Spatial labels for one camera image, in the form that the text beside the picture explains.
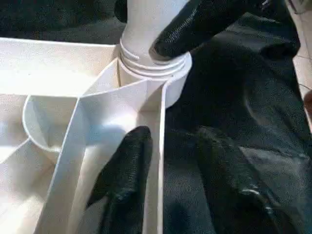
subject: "plastic compartment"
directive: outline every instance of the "plastic compartment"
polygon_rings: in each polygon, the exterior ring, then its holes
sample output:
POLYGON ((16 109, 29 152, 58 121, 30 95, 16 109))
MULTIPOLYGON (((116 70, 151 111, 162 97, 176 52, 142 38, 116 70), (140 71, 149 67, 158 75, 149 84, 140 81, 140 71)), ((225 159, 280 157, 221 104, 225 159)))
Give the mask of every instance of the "plastic compartment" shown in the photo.
POLYGON ((24 131, 26 99, 0 95, 0 233, 34 233, 54 171, 49 154, 24 131))
POLYGON ((156 232, 163 82, 142 80, 111 91, 102 84, 96 82, 76 105, 37 233, 76 232, 100 170, 127 132, 139 125, 149 126, 154 142, 144 222, 147 230, 156 232))
POLYGON ((0 233, 34 233, 53 171, 29 139, 0 164, 0 233))
POLYGON ((12 147, 0 163, 1 233, 76 233, 98 173, 139 125, 153 138, 143 233, 162 233, 165 108, 178 99, 191 56, 183 75, 167 81, 134 74, 118 52, 118 46, 0 39, 0 93, 20 100, 3 102, 18 121, 1 115, 0 123, 21 132, 16 143, 9 134, 0 138, 0 150, 12 147))
POLYGON ((77 99, 29 96, 23 109, 23 125, 32 142, 51 152, 56 163, 77 99))

